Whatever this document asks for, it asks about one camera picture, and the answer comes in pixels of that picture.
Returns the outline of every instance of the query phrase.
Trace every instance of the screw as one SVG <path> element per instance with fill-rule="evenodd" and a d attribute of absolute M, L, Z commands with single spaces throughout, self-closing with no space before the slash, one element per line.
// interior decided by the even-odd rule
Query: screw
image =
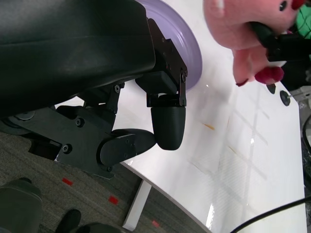
<path fill-rule="evenodd" d="M 185 75 L 185 73 L 181 74 L 181 80 L 183 81 L 183 83 L 186 82 L 186 75 Z"/>
<path fill-rule="evenodd" d="M 115 86 L 115 92 L 118 94 L 120 93 L 120 87 L 118 85 Z"/>
<path fill-rule="evenodd" d="M 63 153 L 67 153 L 69 150 L 69 146 L 68 145 L 64 145 L 63 146 Z"/>
<path fill-rule="evenodd" d="M 64 154 L 69 154 L 72 151 L 72 146 L 70 144 L 66 144 L 62 148 Z"/>
<path fill-rule="evenodd" d="M 76 126 L 78 126 L 79 128 L 84 126 L 84 120 L 82 118 L 78 118 L 76 120 Z"/>

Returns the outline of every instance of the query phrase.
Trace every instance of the gray carpet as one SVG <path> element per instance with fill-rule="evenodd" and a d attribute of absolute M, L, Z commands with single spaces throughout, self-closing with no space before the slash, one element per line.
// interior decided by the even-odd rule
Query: gray carpet
<path fill-rule="evenodd" d="M 117 165 L 112 180 L 87 174 L 28 153 L 30 142 L 19 136 L 0 133 L 0 185 L 27 177 L 40 188 L 44 214 L 40 233 L 53 233 L 66 211 L 76 208 L 82 213 L 81 224 L 101 222 L 121 226 L 132 204 L 141 179 Z M 64 183 L 63 178 L 73 182 Z M 117 205 L 108 199 L 114 196 Z M 152 188 L 135 233 L 203 233 L 190 217 Z"/>

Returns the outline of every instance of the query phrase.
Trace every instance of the black cable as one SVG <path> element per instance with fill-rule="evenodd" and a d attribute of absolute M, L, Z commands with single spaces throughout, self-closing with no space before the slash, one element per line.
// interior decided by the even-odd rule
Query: black cable
<path fill-rule="evenodd" d="M 307 118 L 306 122 L 303 124 L 303 127 L 302 127 L 302 138 L 309 153 L 311 153 L 311 146 L 310 146 L 310 143 L 307 137 L 307 125 L 310 119 L 311 119 L 311 115 Z"/>
<path fill-rule="evenodd" d="M 308 201 L 311 201 L 311 196 L 307 197 L 307 198 L 303 198 L 301 200 L 294 201 L 294 202 L 289 203 L 287 205 L 283 205 L 283 206 L 278 207 L 276 209 L 270 210 L 270 211 L 268 211 L 262 215 L 259 215 L 257 217 L 254 217 L 254 218 L 248 220 L 247 222 L 243 223 L 242 225 L 240 225 L 236 229 L 234 229 L 231 233 L 238 233 L 240 230 L 244 229 L 245 227 L 248 227 L 249 225 L 253 224 L 254 222 L 257 222 L 257 221 L 259 221 L 265 217 L 274 215 L 274 214 L 281 212 L 283 210 L 287 210 L 287 209 L 290 209 L 290 208 L 295 207 L 297 205 L 301 205 L 301 204 L 306 203 Z"/>

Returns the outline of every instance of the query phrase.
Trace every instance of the white desk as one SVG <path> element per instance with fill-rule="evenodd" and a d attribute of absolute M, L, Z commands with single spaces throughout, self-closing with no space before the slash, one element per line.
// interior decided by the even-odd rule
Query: white desk
<path fill-rule="evenodd" d="M 212 233 L 230 232 L 254 216 L 303 198 L 298 104 L 282 104 L 280 83 L 275 95 L 255 82 L 237 88 L 232 53 L 211 37 L 202 0 L 166 2 L 193 30 L 203 56 L 203 75 L 187 92 L 181 148 L 164 151 L 156 145 L 124 165 Z M 118 128 L 153 131 L 145 93 L 134 82 L 121 91 L 114 129 Z M 306 233 L 305 206 L 257 222 L 244 232 Z"/>

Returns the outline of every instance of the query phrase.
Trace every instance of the stuffed animal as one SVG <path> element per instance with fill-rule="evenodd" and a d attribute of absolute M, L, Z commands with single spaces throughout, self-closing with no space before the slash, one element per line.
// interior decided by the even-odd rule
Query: stuffed animal
<path fill-rule="evenodd" d="M 280 81 L 285 63 L 270 63 L 267 50 L 251 30 L 249 22 L 260 22 L 276 35 L 293 24 L 305 0 L 204 0 L 209 30 L 222 46 L 232 49 L 233 74 L 238 86 L 257 80 L 264 84 Z"/>

